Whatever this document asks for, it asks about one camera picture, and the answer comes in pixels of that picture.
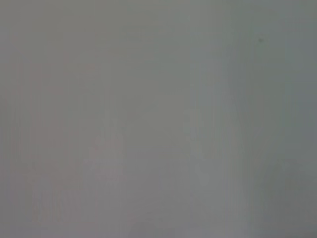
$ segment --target gray wall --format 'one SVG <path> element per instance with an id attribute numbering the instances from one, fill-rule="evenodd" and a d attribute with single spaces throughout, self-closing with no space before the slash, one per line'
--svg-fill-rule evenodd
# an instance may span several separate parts
<path id="1" fill-rule="evenodd" d="M 2 0 L 0 236 L 317 232 L 317 1 Z"/>

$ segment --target gray surface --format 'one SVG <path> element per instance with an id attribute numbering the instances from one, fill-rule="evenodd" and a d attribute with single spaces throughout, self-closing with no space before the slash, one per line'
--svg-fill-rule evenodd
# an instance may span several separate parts
<path id="1" fill-rule="evenodd" d="M 2 0 L 0 237 L 317 231 L 317 1 Z"/>

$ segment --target white wall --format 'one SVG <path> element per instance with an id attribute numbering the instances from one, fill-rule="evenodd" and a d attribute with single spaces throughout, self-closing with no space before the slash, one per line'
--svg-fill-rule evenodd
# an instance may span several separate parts
<path id="1" fill-rule="evenodd" d="M 303 237 L 317 2 L 0 2 L 0 236 Z"/>

